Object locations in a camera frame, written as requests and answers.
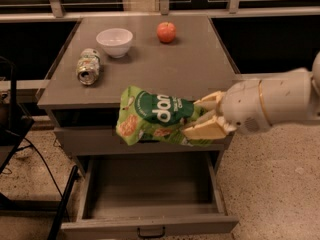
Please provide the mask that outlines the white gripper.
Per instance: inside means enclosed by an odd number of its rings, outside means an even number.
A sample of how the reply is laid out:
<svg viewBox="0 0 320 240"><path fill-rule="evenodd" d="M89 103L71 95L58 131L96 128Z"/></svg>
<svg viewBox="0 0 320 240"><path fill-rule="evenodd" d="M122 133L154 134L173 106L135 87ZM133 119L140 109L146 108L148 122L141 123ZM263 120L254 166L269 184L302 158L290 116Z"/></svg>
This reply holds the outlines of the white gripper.
<svg viewBox="0 0 320 240"><path fill-rule="evenodd" d="M225 120L243 134L265 132L271 128L263 105L261 80L238 82L226 91L224 97L222 91L216 91L195 101L194 105L207 111L216 110L220 105ZM191 140L223 139L229 134L224 118L213 116L183 129L182 133Z"/></svg>

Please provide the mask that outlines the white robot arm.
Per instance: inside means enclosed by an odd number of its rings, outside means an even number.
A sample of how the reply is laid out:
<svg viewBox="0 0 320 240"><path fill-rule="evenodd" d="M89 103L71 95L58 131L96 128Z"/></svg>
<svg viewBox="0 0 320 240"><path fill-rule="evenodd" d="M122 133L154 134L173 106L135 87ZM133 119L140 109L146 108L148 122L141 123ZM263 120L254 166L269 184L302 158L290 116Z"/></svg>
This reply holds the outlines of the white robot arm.
<svg viewBox="0 0 320 240"><path fill-rule="evenodd" d="M198 100L206 113L182 129L191 140L215 140L239 131L266 132L285 123L317 125L320 114L320 54L312 69L250 78Z"/></svg>

